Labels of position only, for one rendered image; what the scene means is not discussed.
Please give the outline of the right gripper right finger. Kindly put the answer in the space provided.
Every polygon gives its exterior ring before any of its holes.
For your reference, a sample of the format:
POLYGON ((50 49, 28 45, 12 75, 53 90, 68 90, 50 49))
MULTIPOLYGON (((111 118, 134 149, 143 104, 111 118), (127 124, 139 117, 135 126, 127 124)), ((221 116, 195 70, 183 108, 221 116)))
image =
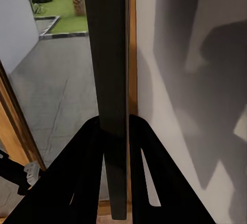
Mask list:
POLYGON ((133 224, 216 224, 149 123, 129 116, 133 224), (161 203, 149 203, 141 148, 161 203))

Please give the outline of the poster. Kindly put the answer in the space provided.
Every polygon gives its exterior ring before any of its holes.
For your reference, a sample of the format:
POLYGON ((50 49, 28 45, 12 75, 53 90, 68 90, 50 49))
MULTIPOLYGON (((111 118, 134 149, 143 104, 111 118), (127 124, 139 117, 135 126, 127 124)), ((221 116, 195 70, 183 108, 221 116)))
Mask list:
POLYGON ((130 0, 85 0, 113 220, 127 219, 130 0))

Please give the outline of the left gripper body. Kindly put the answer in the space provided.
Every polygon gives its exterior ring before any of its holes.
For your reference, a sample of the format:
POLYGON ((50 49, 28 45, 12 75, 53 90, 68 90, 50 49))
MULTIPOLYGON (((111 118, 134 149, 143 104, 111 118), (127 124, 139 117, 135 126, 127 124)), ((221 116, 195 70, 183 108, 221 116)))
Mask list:
POLYGON ((31 185, 27 181, 27 172, 24 171, 24 166, 19 163, 16 163, 10 174, 4 178, 19 185, 19 190, 17 192, 19 195, 23 195, 31 188, 31 185))

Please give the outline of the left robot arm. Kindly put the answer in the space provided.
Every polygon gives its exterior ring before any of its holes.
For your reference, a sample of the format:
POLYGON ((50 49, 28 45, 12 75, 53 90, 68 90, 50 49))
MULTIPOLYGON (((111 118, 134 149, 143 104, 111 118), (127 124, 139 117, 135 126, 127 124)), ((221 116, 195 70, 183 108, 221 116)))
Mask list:
POLYGON ((0 176, 6 180, 19 185, 18 194, 25 195, 30 191, 39 177, 44 174, 37 161, 26 164, 25 166, 8 159, 9 155, 0 150, 3 158, 0 158, 0 176))

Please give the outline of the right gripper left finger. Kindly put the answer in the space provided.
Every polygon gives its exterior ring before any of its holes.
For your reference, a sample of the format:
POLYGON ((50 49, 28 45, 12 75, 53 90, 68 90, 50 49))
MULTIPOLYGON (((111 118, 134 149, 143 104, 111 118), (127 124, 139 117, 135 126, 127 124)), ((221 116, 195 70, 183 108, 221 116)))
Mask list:
POLYGON ((96 224, 103 151, 96 116, 84 123, 3 224, 96 224))

